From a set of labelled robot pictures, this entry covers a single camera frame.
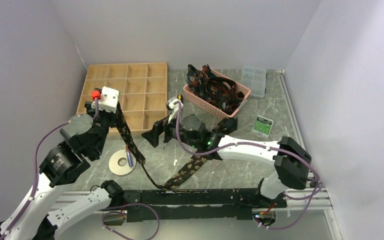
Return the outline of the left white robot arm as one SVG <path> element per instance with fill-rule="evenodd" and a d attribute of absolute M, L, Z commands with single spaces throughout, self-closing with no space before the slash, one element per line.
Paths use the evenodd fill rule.
<path fill-rule="evenodd" d="M 58 126 L 63 141 L 52 148 L 42 163 L 35 164 L 34 181 L 23 201 L 5 221 L 0 222 L 0 240 L 53 240 L 69 227 L 104 210 L 119 209 L 124 201 L 122 187 L 104 181 L 82 199 L 52 210 L 68 190 L 102 154 L 110 128 L 122 124 L 120 103 L 85 104 L 88 112 L 78 114 Z"/>

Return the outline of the clear plastic organizer box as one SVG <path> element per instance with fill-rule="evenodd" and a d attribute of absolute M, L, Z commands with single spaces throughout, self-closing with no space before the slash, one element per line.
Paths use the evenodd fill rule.
<path fill-rule="evenodd" d="M 250 89 L 250 94 L 263 98 L 266 94 L 267 70 L 263 68 L 244 66 L 240 83 Z"/>

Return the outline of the pile of patterned ties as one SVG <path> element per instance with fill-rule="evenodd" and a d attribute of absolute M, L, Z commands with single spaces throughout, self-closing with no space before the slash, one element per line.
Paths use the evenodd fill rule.
<path fill-rule="evenodd" d="M 215 75 L 208 64 L 201 70 L 189 64 L 187 69 L 186 84 L 195 96 L 228 115 L 239 108 L 245 95 L 235 81 Z"/>

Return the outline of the wooden compartment tray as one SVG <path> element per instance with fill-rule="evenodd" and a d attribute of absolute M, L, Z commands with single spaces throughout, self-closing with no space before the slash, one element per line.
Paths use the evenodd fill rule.
<path fill-rule="evenodd" d="M 135 137 L 149 131 L 154 122 L 167 116 L 166 62 L 91 64 L 87 69 L 77 114 L 86 113 L 85 102 L 92 101 L 91 92 L 102 87 L 120 92 L 119 103 Z"/>

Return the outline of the blue red small screwdriver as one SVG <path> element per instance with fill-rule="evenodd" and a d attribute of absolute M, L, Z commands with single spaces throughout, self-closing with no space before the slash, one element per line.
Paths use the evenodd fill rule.
<path fill-rule="evenodd" d="M 125 147 L 125 154 L 126 154 L 126 159 L 127 159 L 127 164 L 130 168 L 133 168 L 135 166 L 132 154 L 130 152 L 130 149 L 128 146 Z"/>

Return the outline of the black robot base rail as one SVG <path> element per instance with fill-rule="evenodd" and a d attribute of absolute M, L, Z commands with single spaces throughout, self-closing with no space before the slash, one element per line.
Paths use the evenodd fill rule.
<path fill-rule="evenodd" d="M 121 200 L 112 201 L 106 210 L 125 210 L 129 223 L 154 220 L 220 219 L 251 220 L 268 208 L 284 209 L 282 195 L 268 199 L 255 188 L 125 190 Z"/>

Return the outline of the white tape roll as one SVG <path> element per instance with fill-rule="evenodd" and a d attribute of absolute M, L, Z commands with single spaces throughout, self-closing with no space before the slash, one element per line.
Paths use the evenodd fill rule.
<path fill-rule="evenodd" d="M 109 170 L 117 175 L 117 176 L 127 176 L 133 172 L 136 168 L 137 161 L 132 154 L 132 158 L 134 161 L 134 167 L 130 168 L 128 166 L 127 158 L 126 158 L 126 150 L 119 150 L 115 152 L 109 159 L 108 167 Z"/>

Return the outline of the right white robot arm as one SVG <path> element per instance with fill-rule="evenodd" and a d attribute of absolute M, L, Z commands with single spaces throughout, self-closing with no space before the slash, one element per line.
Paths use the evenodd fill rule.
<path fill-rule="evenodd" d="M 163 134 L 165 143 L 177 140 L 183 147 L 196 149 L 191 159 L 164 185 L 167 189 L 181 185 L 209 160 L 242 160 L 273 166 L 274 173 L 262 179 L 255 194 L 256 203 L 262 208 L 269 207 L 288 189 L 306 188 L 312 158 L 293 138 L 284 136 L 280 141 L 267 142 L 229 136 L 228 131 L 236 126 L 237 119 L 225 118 L 216 131 L 209 131 L 194 114 L 183 119 L 167 116 L 141 136 L 154 148 Z"/>

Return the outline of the black gold patterned tie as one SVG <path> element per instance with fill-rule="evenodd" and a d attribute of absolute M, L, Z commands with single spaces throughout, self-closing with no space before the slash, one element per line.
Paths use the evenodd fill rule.
<path fill-rule="evenodd" d="M 207 161 L 212 159 L 211 157 L 207 156 L 192 155 L 190 160 L 187 161 L 185 165 L 182 166 L 180 170 L 175 173 L 170 179 L 168 179 L 163 184 L 157 184 L 145 168 L 146 159 L 134 143 L 131 130 L 127 125 L 123 113 L 120 113 L 120 115 L 121 116 L 118 117 L 118 120 L 116 120 L 116 129 L 119 131 L 119 134 L 126 143 L 128 149 L 132 151 L 133 156 L 138 157 L 136 161 L 142 167 L 146 177 L 156 188 L 160 190 L 168 191 L 177 188 L 178 186 L 182 185 L 186 180 L 188 180 L 194 173 L 196 173 Z"/>

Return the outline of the green screw bit box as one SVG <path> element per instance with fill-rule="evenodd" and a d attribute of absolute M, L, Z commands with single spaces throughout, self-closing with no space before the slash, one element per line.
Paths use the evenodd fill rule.
<path fill-rule="evenodd" d="M 257 135 L 269 136 L 273 128 L 274 121 L 262 115 L 257 115 L 255 123 L 251 129 Z"/>

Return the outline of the pink plastic basket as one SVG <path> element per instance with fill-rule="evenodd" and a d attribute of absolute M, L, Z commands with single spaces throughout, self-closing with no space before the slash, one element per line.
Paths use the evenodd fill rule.
<path fill-rule="evenodd" d="M 219 77 L 224 77 L 224 78 L 228 78 L 230 80 L 233 80 L 223 74 L 221 74 L 220 72 L 214 70 L 214 69 L 211 69 L 212 72 L 216 75 L 216 76 L 219 76 Z M 238 90 L 243 92 L 244 94 L 244 99 L 243 101 L 241 102 L 240 106 L 238 107 L 237 110 L 235 110 L 232 114 L 226 114 L 224 112 L 222 112 L 221 110 L 219 110 L 218 108 L 216 108 L 215 106 L 205 102 L 204 100 L 198 98 L 197 96 L 195 96 L 192 91 L 190 90 L 190 88 L 188 87 L 187 85 L 187 74 L 186 74 L 186 84 L 183 86 L 183 92 L 184 92 L 184 95 L 185 95 L 185 98 L 190 101 L 191 103 L 195 104 L 196 106 L 200 107 L 201 109 L 207 111 L 208 113 L 212 114 L 213 116 L 219 118 L 219 119 L 224 119 L 224 118 L 232 118 L 232 117 L 235 117 L 236 114 L 239 112 L 239 110 L 243 107 L 243 105 L 246 103 L 246 101 L 248 100 L 248 97 L 249 95 L 251 94 L 251 90 L 242 85 L 241 83 L 235 81 L 238 85 Z"/>

